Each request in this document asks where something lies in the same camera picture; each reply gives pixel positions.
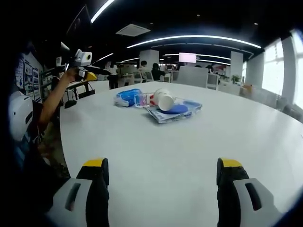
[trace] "potted plant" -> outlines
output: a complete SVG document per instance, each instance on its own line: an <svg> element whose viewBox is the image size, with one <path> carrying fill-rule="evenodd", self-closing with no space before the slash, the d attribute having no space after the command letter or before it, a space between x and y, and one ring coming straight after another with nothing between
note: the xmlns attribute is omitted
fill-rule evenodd
<svg viewBox="0 0 303 227"><path fill-rule="evenodd" d="M240 81L240 77L238 75L233 75L232 76L232 83L235 84L236 82Z"/></svg>

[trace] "white table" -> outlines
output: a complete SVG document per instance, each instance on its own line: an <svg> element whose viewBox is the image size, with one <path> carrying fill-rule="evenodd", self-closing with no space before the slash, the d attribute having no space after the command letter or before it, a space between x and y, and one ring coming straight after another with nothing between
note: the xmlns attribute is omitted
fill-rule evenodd
<svg viewBox="0 0 303 227"><path fill-rule="evenodd" d="M113 105L117 92L135 87L165 87L203 108L191 119L159 125L143 109ZM303 184L303 124L239 96L150 82L78 100L61 108L60 122L72 177L88 159L108 158L112 227L216 226L219 157L240 161L281 212Z"/></svg>

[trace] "air conditioning vent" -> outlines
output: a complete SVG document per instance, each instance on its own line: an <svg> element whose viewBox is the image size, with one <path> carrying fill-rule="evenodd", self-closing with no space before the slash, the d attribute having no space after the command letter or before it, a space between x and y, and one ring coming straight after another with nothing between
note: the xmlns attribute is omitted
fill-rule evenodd
<svg viewBox="0 0 303 227"><path fill-rule="evenodd" d="M116 34L117 35L126 35L126 36L138 36L138 35L142 35L144 33L150 32L149 29L144 28L144 27L140 27L137 25L133 25L130 24L124 28L122 28L120 31L118 31Z"/></svg>

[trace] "screen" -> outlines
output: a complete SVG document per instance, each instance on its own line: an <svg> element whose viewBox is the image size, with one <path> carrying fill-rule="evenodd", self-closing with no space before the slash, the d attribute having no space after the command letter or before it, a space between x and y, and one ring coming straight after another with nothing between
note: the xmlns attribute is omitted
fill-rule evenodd
<svg viewBox="0 0 303 227"><path fill-rule="evenodd" d="M179 62L196 63L195 53L179 53Z"/></svg>

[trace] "black ceiling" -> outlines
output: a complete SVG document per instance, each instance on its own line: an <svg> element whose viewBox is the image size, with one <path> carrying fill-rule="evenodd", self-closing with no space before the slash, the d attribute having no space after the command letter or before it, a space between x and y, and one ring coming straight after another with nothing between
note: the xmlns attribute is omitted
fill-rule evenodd
<svg viewBox="0 0 303 227"><path fill-rule="evenodd" d="M230 46L258 54L263 49L227 40L183 38L159 41L127 49L127 46L142 41L173 35L217 35L244 40L262 47L278 37L285 37L300 21L296 1L276 0L115 0L99 18L81 35L66 37L66 31L81 8L86 5L89 17L107 0L63 1L60 6L51 4L48 13L60 15L56 24L48 14L42 14L43 30L35 46L37 51L48 52L47 57L58 54L50 45L50 37L56 33L61 41L93 53L93 61L110 53L116 61L139 56L141 50L153 47L161 55L167 53L195 52L199 54L230 57L232 49L214 45L168 45L175 43L203 43ZM137 37L116 35L128 24L135 24L151 31ZM244 59L250 53L244 52Z"/></svg>

